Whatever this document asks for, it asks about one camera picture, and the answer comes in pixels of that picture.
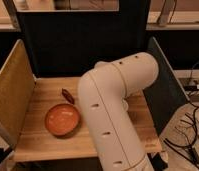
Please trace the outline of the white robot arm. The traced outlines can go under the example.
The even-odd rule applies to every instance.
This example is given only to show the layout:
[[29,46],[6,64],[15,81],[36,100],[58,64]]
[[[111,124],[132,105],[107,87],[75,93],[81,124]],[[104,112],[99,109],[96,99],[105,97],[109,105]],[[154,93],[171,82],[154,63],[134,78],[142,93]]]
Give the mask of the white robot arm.
[[125,99],[152,85],[158,73],[156,59],[141,52],[100,61],[80,78],[79,106],[104,171],[154,171]]

